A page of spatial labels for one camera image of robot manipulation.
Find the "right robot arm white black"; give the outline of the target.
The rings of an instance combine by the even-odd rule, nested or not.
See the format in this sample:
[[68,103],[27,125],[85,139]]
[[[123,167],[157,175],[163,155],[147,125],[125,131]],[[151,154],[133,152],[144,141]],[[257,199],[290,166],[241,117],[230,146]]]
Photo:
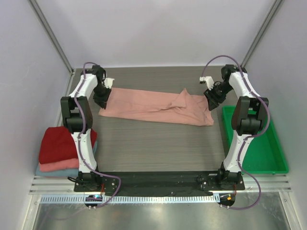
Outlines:
[[214,81],[211,76],[201,76],[200,83],[207,86],[204,96],[210,111],[224,102],[230,91],[234,91],[237,96],[231,119],[233,139],[217,175],[211,178],[214,186],[221,190],[230,190],[243,184],[242,165],[249,145],[268,128],[269,101],[255,92],[248,74],[241,67],[225,65],[221,69],[221,75],[222,81]]

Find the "pink t shirt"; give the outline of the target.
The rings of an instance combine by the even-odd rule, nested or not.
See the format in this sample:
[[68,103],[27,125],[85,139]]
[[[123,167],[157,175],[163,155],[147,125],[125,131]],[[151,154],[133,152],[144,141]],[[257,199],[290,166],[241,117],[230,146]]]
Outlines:
[[100,116],[149,122],[213,126],[207,99],[191,95],[186,89],[181,93],[153,92],[113,88]]

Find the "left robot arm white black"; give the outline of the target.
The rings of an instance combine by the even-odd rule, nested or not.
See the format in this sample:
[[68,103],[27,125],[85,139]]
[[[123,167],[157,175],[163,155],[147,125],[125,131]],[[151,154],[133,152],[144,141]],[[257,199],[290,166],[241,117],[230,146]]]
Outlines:
[[77,177],[68,177],[75,183],[75,192],[96,192],[102,187],[91,141],[93,115],[88,100],[93,95],[94,102],[106,109],[112,85],[113,79],[107,77],[103,67],[86,62],[76,88],[60,100],[62,122],[71,134],[79,161]]

